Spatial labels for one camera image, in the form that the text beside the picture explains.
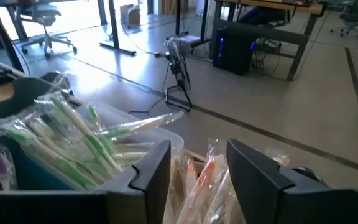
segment desk leg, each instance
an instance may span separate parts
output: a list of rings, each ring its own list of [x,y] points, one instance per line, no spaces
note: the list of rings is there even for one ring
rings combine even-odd
[[[106,11],[104,10],[104,1],[103,0],[98,0],[98,9],[99,9],[100,24],[106,25],[107,19],[106,19]]]
[[[112,37],[112,44],[110,42],[100,42],[100,45],[103,47],[108,47],[112,50],[117,52],[122,52],[131,56],[136,54],[134,50],[125,50],[119,47],[118,42],[118,31],[117,31],[117,20],[116,20],[116,9],[114,8],[114,1],[109,0],[109,10],[110,10],[110,22],[111,22],[111,37]]]
[[[1,20],[0,20],[0,41],[7,53],[7,56],[9,57],[9,60],[12,63],[12,67],[23,72],[23,67],[19,61],[19,58],[16,55],[15,49],[13,47],[13,43],[9,38],[4,26],[2,25]]]
[[[234,13],[235,13],[235,12],[236,12],[236,4],[230,2],[229,15],[227,15],[227,20],[228,20],[228,21],[233,21]]]
[[[22,21],[17,21],[16,20],[14,8],[13,7],[7,7],[6,9],[7,9],[8,13],[9,13],[9,16],[11,17],[13,26],[15,27],[16,34],[17,34],[19,40],[20,41],[28,40],[29,38],[27,37],[27,34],[25,33]]]
[[[303,35],[307,36],[307,41],[305,41],[304,43],[301,43],[298,46],[298,50],[296,51],[295,58],[293,59],[293,62],[292,62],[291,68],[290,68],[290,73],[288,74],[288,77],[287,77],[287,80],[289,80],[289,81],[292,81],[293,77],[295,76],[296,70],[298,69],[299,63],[302,59],[302,55],[305,52],[306,45],[308,44],[311,32],[313,31],[316,21],[317,21],[317,17],[310,15],[308,25],[306,26],[305,32],[303,33]]]
[[[222,11],[222,2],[216,1],[216,7],[215,7],[215,15],[214,15],[214,21],[221,18],[221,11]],[[209,57],[213,57],[214,55],[214,46],[216,43],[216,36],[218,35],[218,27],[213,26],[212,28],[212,36],[211,36],[211,42],[209,43]]]

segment power cord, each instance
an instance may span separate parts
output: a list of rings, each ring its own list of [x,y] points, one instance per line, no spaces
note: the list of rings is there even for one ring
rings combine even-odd
[[[155,52],[150,52],[150,51],[147,51],[147,50],[144,50],[144,49],[140,48],[140,47],[129,37],[129,34],[128,34],[127,31],[125,30],[124,24],[123,24],[122,22],[120,22],[120,24],[121,24],[122,30],[124,31],[125,35],[128,37],[129,41],[131,41],[131,42],[135,45],[135,47],[137,47],[139,50],[141,50],[141,51],[143,51],[143,52],[145,52],[145,53],[147,53],[147,54],[156,56],[156,53],[155,53]]]
[[[165,82],[167,81],[167,77],[168,77],[168,70],[169,70],[169,62],[168,62],[168,65],[167,65],[167,71],[165,72],[164,82],[162,84],[162,93],[163,94],[165,94],[164,88],[165,88]],[[162,97],[161,99],[157,100],[156,102],[154,102],[146,111],[132,110],[132,111],[128,111],[128,113],[129,114],[131,114],[131,113],[147,113],[148,114],[154,108],[155,105],[157,105],[158,103],[160,103],[164,99],[165,99],[165,96]]]
[[[251,66],[258,71],[262,71],[263,69],[265,69],[264,61],[267,53],[265,53],[265,55],[261,59],[258,58],[256,50],[254,51],[254,54],[252,54]]]

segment gray floor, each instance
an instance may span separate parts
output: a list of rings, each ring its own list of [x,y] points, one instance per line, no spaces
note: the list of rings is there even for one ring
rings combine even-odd
[[[164,17],[160,22],[132,30],[131,39],[119,32],[121,47],[138,51],[135,57],[98,46],[99,41],[106,39],[109,27],[67,34],[78,47],[76,55],[66,45],[55,44],[54,56],[45,60],[35,45],[25,56],[30,75],[39,77],[56,70],[73,74],[68,75],[70,83],[81,99],[103,101],[123,111],[146,110],[160,98],[153,91],[162,91],[167,61],[138,48],[166,51],[163,41],[175,30],[175,24],[169,20]],[[297,13],[292,23],[282,29],[300,32],[306,20],[306,15]],[[191,16],[184,21],[184,29],[198,35],[201,21]],[[268,56],[263,73],[251,72],[244,77],[189,58],[193,87],[190,97],[194,104],[248,126],[193,110],[167,129],[180,134],[185,147],[199,154],[205,154],[208,138],[237,138],[262,152],[283,151],[290,156],[289,166],[312,168],[332,187],[358,187],[358,105],[344,50],[345,47],[351,50],[358,74],[358,38],[355,34],[340,38],[339,34],[329,32],[341,25],[334,12],[318,19],[303,56],[306,60],[301,61],[299,78],[294,82],[267,76],[286,77],[291,60],[282,57]],[[294,52],[296,48],[284,44],[283,50]],[[196,53],[205,54],[205,48],[201,46]],[[174,82],[169,73],[165,87]],[[175,96],[183,98],[180,93]],[[174,109],[160,102],[150,116],[169,111]],[[271,135],[267,137],[249,127]]]

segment computer tower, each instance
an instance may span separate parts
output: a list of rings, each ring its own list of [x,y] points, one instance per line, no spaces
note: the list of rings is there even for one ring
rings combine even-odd
[[[238,75],[249,71],[256,36],[227,28],[219,29],[213,50],[213,65]]]

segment desk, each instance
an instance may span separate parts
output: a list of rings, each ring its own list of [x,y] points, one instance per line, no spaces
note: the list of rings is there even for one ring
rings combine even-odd
[[[214,22],[213,22],[213,31],[212,31],[212,38],[211,38],[211,45],[210,49],[211,52],[214,49],[216,43],[217,32],[219,28],[227,27],[237,32],[243,33],[251,33],[255,34],[260,37],[266,37],[273,40],[279,40],[283,42],[288,42],[291,44],[298,45],[298,50],[296,51],[295,55],[283,54],[280,52],[280,49],[276,49],[269,46],[261,46],[257,45],[257,48],[270,54],[281,55],[284,57],[292,58],[293,63],[290,68],[290,71],[287,76],[287,80],[293,80],[296,70],[298,69],[300,60],[302,55],[305,51],[306,45],[309,41],[311,32],[313,31],[313,27],[316,24],[316,20],[318,17],[321,17],[326,9],[326,2],[323,4],[315,4],[311,6],[302,6],[302,5],[295,5],[295,4],[284,4],[278,2],[280,0],[271,0],[271,1],[255,1],[255,0],[217,0],[216,1],[216,8],[215,8],[215,15],[214,15]],[[228,2],[230,4],[230,11],[228,20],[224,21],[221,19],[221,8],[224,2]],[[236,4],[243,4],[243,5],[251,5],[251,6],[262,6],[262,7],[269,7],[273,9],[284,9],[284,10],[295,10],[296,12],[305,12],[310,14],[308,24],[303,34],[297,34],[288,31],[282,30],[275,30],[275,29],[268,29],[264,27],[258,26],[251,26],[248,24],[240,24],[238,22],[233,22],[233,15],[234,9]]]

